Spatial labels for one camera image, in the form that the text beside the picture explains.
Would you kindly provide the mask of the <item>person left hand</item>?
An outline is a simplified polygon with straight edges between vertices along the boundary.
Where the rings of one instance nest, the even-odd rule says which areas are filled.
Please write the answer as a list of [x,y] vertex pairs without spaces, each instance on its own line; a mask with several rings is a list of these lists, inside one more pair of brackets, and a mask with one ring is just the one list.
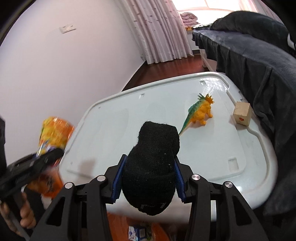
[[[30,204],[27,199],[27,195],[25,192],[22,192],[22,200],[23,200],[23,205],[22,208],[20,209],[20,216],[21,216],[21,221],[20,225],[23,228],[31,229],[34,228],[36,225],[36,219],[34,216],[34,212],[30,207]],[[23,237],[23,235],[18,231],[16,226],[13,224],[11,219],[9,218],[10,214],[10,209],[7,206],[6,203],[1,203],[1,216],[4,218],[4,221],[8,225],[9,229],[19,235],[20,237]]]

